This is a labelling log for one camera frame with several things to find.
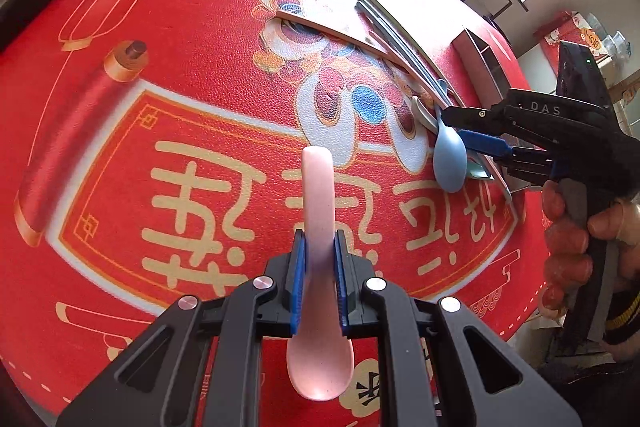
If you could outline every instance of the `red tablecloth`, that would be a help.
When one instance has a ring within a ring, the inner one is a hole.
[[[380,1],[467,105],[478,99],[450,46],[465,27],[527,87],[504,39],[458,0]],[[2,54],[0,355],[31,399],[58,413],[177,296],[224,295],[288,251],[309,143],[332,150],[337,226],[385,278],[458,295],[505,339],[533,311],[539,195],[507,204],[475,180],[445,194],[434,136],[410,113],[419,88],[272,18],[340,22],[354,3],[54,0]],[[355,343],[356,376],[329,403],[296,395],[285,347],[265,341],[262,425],[378,424],[373,341]]]

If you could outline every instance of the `pink spoon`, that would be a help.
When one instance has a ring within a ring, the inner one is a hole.
[[[307,251],[298,334],[287,342],[289,379],[300,396],[327,401],[353,376],[353,345],[342,336],[334,275],[334,165],[324,147],[302,151],[302,199]]]

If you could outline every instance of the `hand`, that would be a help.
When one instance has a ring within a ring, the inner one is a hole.
[[[555,318],[567,292],[587,282],[593,264],[587,250],[589,235],[564,213],[564,200],[558,184],[548,181],[542,188],[542,208],[551,227],[545,231],[545,241],[551,256],[545,261],[547,288],[541,294],[539,308]],[[587,222],[589,234],[598,239],[619,239],[618,279],[615,291],[629,288],[640,279],[640,206],[630,201],[618,202]]]

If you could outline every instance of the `silver screw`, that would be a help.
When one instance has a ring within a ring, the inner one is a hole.
[[[268,275],[260,275],[254,279],[254,287],[258,290],[266,290],[273,286],[273,279]]]
[[[455,297],[445,297],[440,301],[442,309],[449,313],[455,313],[460,309],[460,301]]]
[[[386,288],[386,281],[380,279],[380,277],[372,277],[371,279],[367,279],[367,288],[374,292],[382,291]]]
[[[185,295],[180,297],[178,308],[181,310],[193,310],[198,305],[198,298],[193,295]]]

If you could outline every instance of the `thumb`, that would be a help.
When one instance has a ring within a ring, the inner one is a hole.
[[[619,239],[628,245],[640,243],[640,206],[631,201],[618,201],[614,206],[591,216],[589,233],[598,239]]]

